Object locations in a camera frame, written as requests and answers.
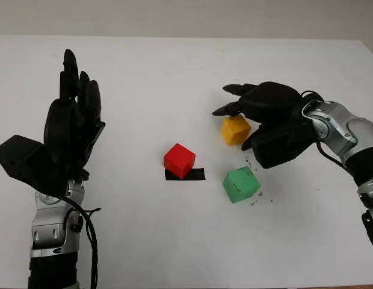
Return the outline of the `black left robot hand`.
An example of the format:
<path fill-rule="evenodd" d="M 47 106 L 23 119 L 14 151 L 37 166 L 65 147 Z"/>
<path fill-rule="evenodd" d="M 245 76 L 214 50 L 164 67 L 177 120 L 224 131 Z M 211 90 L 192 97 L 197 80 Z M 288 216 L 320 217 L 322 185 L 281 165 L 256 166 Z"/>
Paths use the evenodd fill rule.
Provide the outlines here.
<path fill-rule="evenodd" d="M 79 71 L 76 57 L 66 49 L 60 72 L 60 93 L 49 107 L 44 145 L 54 164 L 68 178 L 86 181 L 84 169 L 105 122 L 101 120 L 101 97 L 97 81 Z"/>

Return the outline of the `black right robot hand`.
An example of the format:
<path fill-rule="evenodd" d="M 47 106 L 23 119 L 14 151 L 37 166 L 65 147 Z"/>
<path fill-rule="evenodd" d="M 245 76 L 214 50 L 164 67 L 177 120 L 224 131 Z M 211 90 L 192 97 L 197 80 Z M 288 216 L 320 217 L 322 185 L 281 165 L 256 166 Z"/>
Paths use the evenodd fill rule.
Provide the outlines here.
<path fill-rule="evenodd" d="M 252 138 L 287 122 L 302 99 L 292 87 L 270 81 L 258 85 L 228 84 L 223 90 L 239 99 L 216 109 L 212 113 L 214 116 L 234 117 L 243 114 L 245 118 L 260 124 L 259 129 L 243 143 L 241 149 L 244 151 L 251 149 Z"/>

